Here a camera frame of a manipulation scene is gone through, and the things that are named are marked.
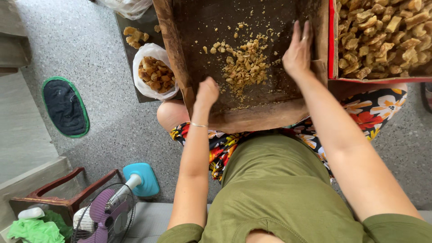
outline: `fan grille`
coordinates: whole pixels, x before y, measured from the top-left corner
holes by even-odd
[[[107,186],[86,207],[71,242],[121,243],[133,224],[135,204],[135,196],[127,185]]]

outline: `green shirt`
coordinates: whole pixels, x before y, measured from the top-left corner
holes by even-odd
[[[205,229],[178,225],[158,243],[245,242],[254,229],[287,243],[432,242],[432,225],[411,216],[380,214],[357,222],[315,153],[295,139],[272,134],[247,140],[234,151]]]

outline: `purple fan blade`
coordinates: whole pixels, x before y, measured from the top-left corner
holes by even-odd
[[[102,222],[108,216],[105,214],[105,206],[108,200],[115,194],[113,189],[106,189],[102,191],[92,202],[90,205],[90,218],[92,218],[95,222]]]
[[[124,201],[116,209],[114,209],[114,211],[111,213],[111,216],[114,220],[116,220],[119,214],[128,211],[129,211],[129,203],[127,201]]]
[[[78,243],[107,243],[108,230],[105,227],[99,227],[92,236],[87,239],[79,239]]]

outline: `blue fan base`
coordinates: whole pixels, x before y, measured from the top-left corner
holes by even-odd
[[[159,184],[156,176],[147,163],[135,163],[125,166],[123,174],[126,180],[129,180],[132,174],[137,174],[141,177],[141,185],[137,185],[132,192],[139,197],[149,197],[159,193]]]

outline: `table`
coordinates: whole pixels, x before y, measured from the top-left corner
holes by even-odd
[[[135,54],[138,52],[138,49],[131,47],[126,42],[126,36],[123,35],[124,28],[131,26],[131,27],[139,29],[142,32],[146,32],[147,34],[149,34],[150,37],[146,43],[155,43],[155,44],[165,48],[163,38],[162,38],[162,33],[161,32],[156,33],[154,30],[155,25],[159,24],[159,20],[158,20],[158,17],[156,15],[156,11],[155,11],[154,6],[152,5],[144,13],[144,15],[141,18],[136,19],[136,20],[125,19],[118,14],[115,14],[115,17],[117,20],[118,30],[120,31],[121,40],[122,40],[123,47],[124,47],[124,52],[126,53],[127,62],[129,64],[130,75],[132,77],[132,79],[131,79],[132,85],[134,86],[135,92],[137,93],[138,102],[139,103],[147,103],[147,102],[159,101],[158,99],[153,99],[153,98],[149,98],[147,96],[144,96],[135,87],[135,84],[133,83],[133,70],[132,70],[133,64],[132,63],[133,63],[133,58],[135,57]],[[181,92],[179,91],[173,99],[183,99]]]

